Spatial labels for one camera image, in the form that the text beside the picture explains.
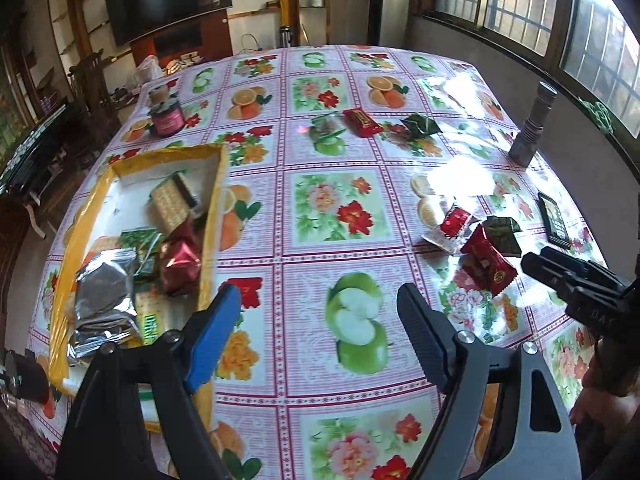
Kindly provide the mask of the person's right hand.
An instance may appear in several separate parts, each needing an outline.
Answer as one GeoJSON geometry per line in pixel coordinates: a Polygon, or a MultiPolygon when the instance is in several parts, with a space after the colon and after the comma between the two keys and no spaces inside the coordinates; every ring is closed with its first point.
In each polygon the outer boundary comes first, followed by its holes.
{"type": "Polygon", "coordinates": [[[603,426],[605,442],[613,445],[639,409],[639,387],[634,387],[626,396],[613,396],[596,387],[596,371],[597,362],[593,356],[582,378],[582,392],[570,410],[570,423],[578,425],[587,419],[594,420],[603,426]]]}

